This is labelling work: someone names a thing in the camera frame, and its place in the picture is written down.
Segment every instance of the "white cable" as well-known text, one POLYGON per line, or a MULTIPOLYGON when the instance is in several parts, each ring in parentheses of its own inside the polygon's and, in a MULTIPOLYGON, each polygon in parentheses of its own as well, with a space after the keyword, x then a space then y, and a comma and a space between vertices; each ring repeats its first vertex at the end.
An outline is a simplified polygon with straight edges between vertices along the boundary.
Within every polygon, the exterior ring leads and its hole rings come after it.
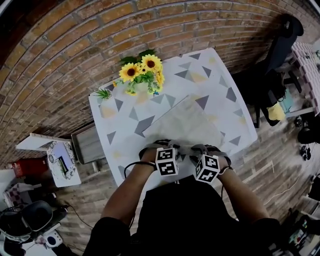
POLYGON ((280 196, 280 195, 282 195, 283 193, 285 193, 285 192, 289 191, 290 189, 292 189, 292 188, 294 187, 294 185, 297 184, 298 180, 299 180, 300 177, 301 177, 301 174, 302 174, 302 172, 300 173, 299 177, 296 179, 296 182, 295 182, 290 188, 288 188, 287 190, 281 192, 280 194, 275 194, 274 196, 272 196, 272 197, 269 199, 268 202, 264 203, 263 205, 264 205, 264 206, 267 205, 273 198, 275 198, 275 197, 277 197, 277 196, 280 196))

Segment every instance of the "table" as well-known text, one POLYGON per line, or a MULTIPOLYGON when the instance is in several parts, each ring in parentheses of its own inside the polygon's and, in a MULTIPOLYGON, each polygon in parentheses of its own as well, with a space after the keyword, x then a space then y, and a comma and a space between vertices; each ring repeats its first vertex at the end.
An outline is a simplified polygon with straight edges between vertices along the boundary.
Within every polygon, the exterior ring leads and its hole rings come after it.
MULTIPOLYGON (((102 101, 95 93, 89 96, 99 139, 118 186, 124 181, 124 168, 138 161, 139 151, 150 142, 143 131, 186 96, 192 95, 224 136, 220 149, 229 155, 249 146, 258 137, 245 102, 214 49, 195 51, 162 63, 165 82, 163 91, 156 97, 146 92, 127 95, 123 86, 114 88, 112 82, 101 86, 112 91, 109 100, 102 101)), ((163 178, 154 172, 145 190, 188 176, 180 173, 163 178)))
POLYGON ((317 65, 320 65, 320 59, 316 55, 316 51, 309 43, 295 42, 292 46, 293 59, 297 63, 300 73, 308 86, 310 100, 313 107, 301 109, 289 113, 287 117, 298 116, 309 112, 320 113, 320 73, 317 65))
POLYGON ((52 177, 55 185, 58 188, 74 186, 81 184, 79 173, 76 167, 75 155, 72 150, 71 142, 58 142, 54 141, 51 143, 49 149, 46 152, 48 156, 48 165, 52 173, 52 177), (68 166, 68 171, 66 174, 62 172, 62 167, 57 160, 60 155, 55 155, 54 147, 62 143, 67 151, 68 156, 70 157, 71 164, 68 166))

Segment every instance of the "folded cloth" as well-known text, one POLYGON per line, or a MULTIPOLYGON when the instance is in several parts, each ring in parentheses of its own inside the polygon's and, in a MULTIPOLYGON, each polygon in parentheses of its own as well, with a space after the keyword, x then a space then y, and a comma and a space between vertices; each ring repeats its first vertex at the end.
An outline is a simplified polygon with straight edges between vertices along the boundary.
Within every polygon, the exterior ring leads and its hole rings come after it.
POLYGON ((270 120, 284 120, 286 118, 285 112, 279 102, 266 109, 268 110, 270 120))

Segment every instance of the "flower bouquet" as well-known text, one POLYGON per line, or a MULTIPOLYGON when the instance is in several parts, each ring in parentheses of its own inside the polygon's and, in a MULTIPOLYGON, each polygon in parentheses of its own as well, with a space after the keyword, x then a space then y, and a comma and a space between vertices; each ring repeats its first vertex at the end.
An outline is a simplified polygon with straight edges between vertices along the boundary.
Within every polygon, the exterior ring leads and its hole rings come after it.
POLYGON ((165 81, 163 66, 153 49, 145 50, 137 57, 122 58, 121 62, 123 67, 119 71, 120 79, 113 81, 113 86, 128 82, 125 92, 133 96, 137 94, 139 84, 146 84, 149 94, 162 91, 165 81))

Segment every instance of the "geometric patterned tablecloth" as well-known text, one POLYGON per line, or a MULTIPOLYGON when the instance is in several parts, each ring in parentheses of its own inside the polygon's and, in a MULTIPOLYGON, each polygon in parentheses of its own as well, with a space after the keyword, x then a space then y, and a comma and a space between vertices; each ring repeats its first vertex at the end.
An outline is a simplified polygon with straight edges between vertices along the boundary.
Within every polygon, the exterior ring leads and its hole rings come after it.
POLYGON ((318 115, 320 113, 320 73, 317 64, 320 65, 320 59, 316 55, 313 46, 309 43, 295 42, 291 49, 308 86, 307 89, 310 93, 315 115, 318 115))
MULTIPOLYGON (((118 186, 124 180, 124 167, 138 161, 139 150, 149 142, 143 131, 188 95, 192 95, 207 119, 221 132, 222 151, 233 155, 257 139, 246 104, 214 49, 195 51, 162 63, 165 82, 156 97, 143 91, 136 96, 127 95, 123 86, 113 88, 112 82, 101 86, 112 90, 109 100, 102 101, 95 93, 89 96, 102 148, 118 186)), ((161 181, 153 173, 148 189, 161 181)))

